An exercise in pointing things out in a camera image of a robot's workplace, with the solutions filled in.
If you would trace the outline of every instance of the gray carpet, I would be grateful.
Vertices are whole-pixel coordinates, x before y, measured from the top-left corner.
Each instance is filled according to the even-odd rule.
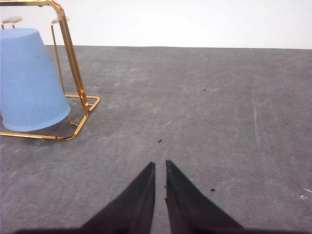
[[[76,54],[87,94],[102,100],[73,140],[1,138],[3,232],[79,227],[154,161],[152,233],[169,234],[166,159],[243,226],[312,232],[304,191],[312,190],[312,51],[81,46]],[[72,130],[63,121],[41,132]]]

